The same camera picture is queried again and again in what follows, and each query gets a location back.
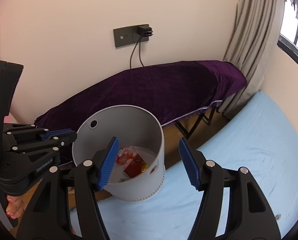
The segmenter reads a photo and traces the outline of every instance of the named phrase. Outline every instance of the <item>purple velvet cloth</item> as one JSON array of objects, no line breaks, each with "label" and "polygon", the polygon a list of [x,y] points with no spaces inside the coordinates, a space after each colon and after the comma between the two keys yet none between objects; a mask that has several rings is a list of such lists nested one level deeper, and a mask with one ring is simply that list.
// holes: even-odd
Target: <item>purple velvet cloth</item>
[{"label": "purple velvet cloth", "polygon": [[165,125],[224,100],[245,86],[245,77],[229,62],[180,61],[146,66],[124,70],[83,90],[39,116],[35,124],[50,130],[77,131],[103,108],[135,105]]}]

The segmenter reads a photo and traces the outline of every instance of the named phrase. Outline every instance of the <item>light blue bed sheet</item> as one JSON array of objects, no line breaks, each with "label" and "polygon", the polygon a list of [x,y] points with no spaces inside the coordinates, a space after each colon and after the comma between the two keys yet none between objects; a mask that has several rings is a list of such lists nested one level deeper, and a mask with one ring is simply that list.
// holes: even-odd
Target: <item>light blue bed sheet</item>
[{"label": "light blue bed sheet", "polygon": [[[283,237],[298,219],[298,135],[281,109],[257,92],[244,109],[201,146],[207,159],[223,168],[246,166],[260,185]],[[142,203],[114,197],[99,201],[112,240],[185,240],[201,203],[202,192],[191,186],[183,163],[167,170],[160,192]],[[224,233],[229,190],[224,190],[217,235]],[[81,236],[76,210],[73,229]]]}]

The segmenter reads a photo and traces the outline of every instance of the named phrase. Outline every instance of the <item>finger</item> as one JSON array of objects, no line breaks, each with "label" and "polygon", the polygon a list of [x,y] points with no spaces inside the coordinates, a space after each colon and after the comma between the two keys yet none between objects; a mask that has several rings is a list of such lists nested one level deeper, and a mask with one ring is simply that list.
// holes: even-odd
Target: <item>finger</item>
[{"label": "finger", "polygon": [[21,217],[22,213],[24,212],[24,206],[25,206],[25,204],[21,201],[21,205],[20,205],[19,209],[11,218],[16,219],[16,218]]},{"label": "finger", "polygon": [[20,197],[13,197],[13,196],[7,195],[7,200],[8,200],[9,203],[14,203],[14,202],[16,202],[17,200],[22,199],[22,198],[23,198],[23,196],[20,196]]},{"label": "finger", "polygon": [[6,208],[6,214],[8,217],[13,217],[15,213],[18,211],[19,207],[22,204],[22,198],[19,198],[14,203],[9,203]]}]

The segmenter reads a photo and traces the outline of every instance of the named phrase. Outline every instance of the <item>silver screw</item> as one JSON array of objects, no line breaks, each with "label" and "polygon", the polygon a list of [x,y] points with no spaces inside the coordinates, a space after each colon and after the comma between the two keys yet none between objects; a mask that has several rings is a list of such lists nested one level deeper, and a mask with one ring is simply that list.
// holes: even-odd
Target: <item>silver screw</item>
[{"label": "silver screw", "polygon": [[211,161],[211,160],[208,160],[205,162],[207,166],[209,167],[214,167],[215,166],[215,162],[214,161]]},{"label": "silver screw", "polygon": [[243,173],[243,174],[247,174],[249,172],[249,170],[246,168],[246,167],[241,167],[240,168],[240,171]]},{"label": "silver screw", "polygon": [[91,160],[86,160],[83,162],[83,166],[89,167],[92,165],[92,161]]},{"label": "silver screw", "polygon": [[51,173],[55,173],[57,170],[58,170],[57,166],[52,166],[52,167],[49,169],[49,171],[50,171]]}]

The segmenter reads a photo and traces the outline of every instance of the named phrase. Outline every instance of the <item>wall socket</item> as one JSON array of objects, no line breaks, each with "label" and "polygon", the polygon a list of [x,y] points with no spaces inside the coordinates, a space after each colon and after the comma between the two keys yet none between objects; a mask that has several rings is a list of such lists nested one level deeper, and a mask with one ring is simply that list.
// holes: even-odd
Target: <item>wall socket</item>
[{"label": "wall socket", "polygon": [[[149,24],[140,24],[128,27],[122,27],[113,30],[114,43],[116,48],[137,43],[140,35],[137,33],[138,26],[149,27]],[[148,41],[149,37],[143,37],[141,41]]]}]

